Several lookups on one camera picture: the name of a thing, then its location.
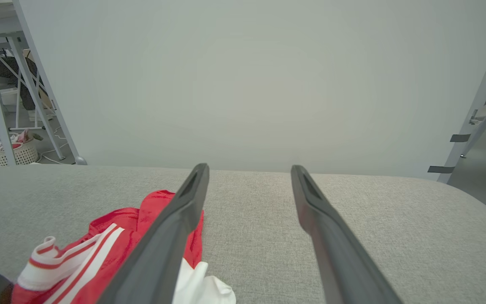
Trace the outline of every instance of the laundry basket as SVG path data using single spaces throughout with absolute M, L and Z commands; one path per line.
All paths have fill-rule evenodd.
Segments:
M 14 148 L 14 156 L 16 158 L 17 164 L 31 164 L 35 162 L 38 158 L 37 148 L 35 147 L 35 140 L 31 139 L 29 142 L 24 144 L 15 143 L 20 146 Z M 0 151 L 0 167 L 8 166 L 6 161 L 6 156 L 4 151 Z

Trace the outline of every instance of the gray tablecloth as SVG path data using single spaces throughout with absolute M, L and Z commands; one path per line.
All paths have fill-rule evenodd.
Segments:
M 189 170 L 31 165 L 0 169 L 0 273 L 16 279 L 44 237 L 60 247 L 88 223 Z M 405 303 L 486 303 L 486 206 L 448 185 L 383 176 L 313 175 Z M 211 171 L 204 205 L 209 274 L 238 303 L 322 303 L 308 235 L 286 173 Z

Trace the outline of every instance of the white fabric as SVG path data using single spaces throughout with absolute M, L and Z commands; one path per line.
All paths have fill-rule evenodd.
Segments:
M 232 287 L 214 276 L 205 277 L 208 263 L 194 269 L 182 258 L 172 304 L 235 304 Z

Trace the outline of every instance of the gray tabletop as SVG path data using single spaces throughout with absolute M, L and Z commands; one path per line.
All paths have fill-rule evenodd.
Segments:
M 150 192 L 175 192 L 190 170 L 36 165 L 0 169 L 0 273 L 15 279 L 52 235 L 62 247 L 90 221 Z M 486 206 L 448 185 L 313 175 L 405 303 L 486 303 Z M 322 303 L 310 238 L 289 174 L 211 171 L 202 259 L 238 303 Z

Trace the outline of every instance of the red garment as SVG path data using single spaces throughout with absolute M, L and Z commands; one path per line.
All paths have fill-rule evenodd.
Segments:
M 140 209 L 110 212 L 89 225 L 89 232 L 63 250 L 52 236 L 29 258 L 12 292 L 13 304 L 95 303 L 151 223 L 174 194 L 155 191 Z M 194 268 L 201 261 L 204 212 L 187 239 L 184 258 Z

